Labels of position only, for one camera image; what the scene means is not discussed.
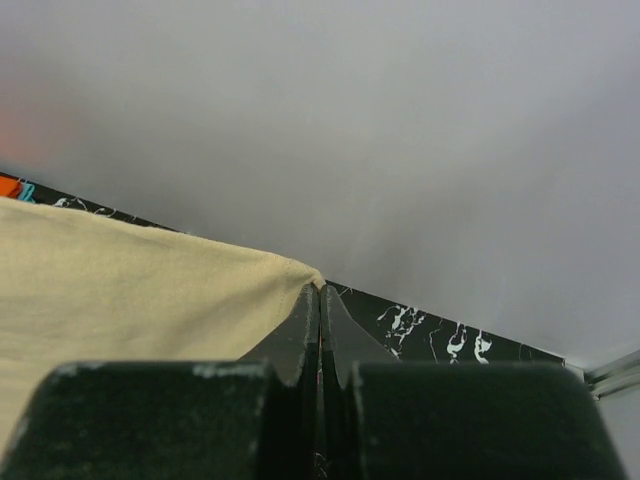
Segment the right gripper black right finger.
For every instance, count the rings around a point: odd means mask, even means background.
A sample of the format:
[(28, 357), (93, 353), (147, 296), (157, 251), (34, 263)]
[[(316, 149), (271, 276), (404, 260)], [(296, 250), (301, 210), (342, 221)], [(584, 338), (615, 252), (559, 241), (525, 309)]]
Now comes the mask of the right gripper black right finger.
[(401, 362), (319, 295), (331, 479), (623, 479), (579, 378), (551, 363)]

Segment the beige t-shirt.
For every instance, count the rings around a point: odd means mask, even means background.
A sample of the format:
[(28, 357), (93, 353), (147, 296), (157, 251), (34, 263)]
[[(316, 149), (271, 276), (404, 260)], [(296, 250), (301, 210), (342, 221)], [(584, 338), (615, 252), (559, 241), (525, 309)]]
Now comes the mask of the beige t-shirt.
[(236, 360), (322, 275), (299, 261), (72, 209), (1, 202), (1, 436), (78, 361)]

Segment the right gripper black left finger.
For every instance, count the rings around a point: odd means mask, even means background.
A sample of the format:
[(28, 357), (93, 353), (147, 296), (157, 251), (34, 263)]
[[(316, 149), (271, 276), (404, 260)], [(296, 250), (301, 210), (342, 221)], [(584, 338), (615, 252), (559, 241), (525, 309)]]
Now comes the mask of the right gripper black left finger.
[(42, 379), (5, 479), (311, 479), (319, 292), (237, 361), (83, 361)]

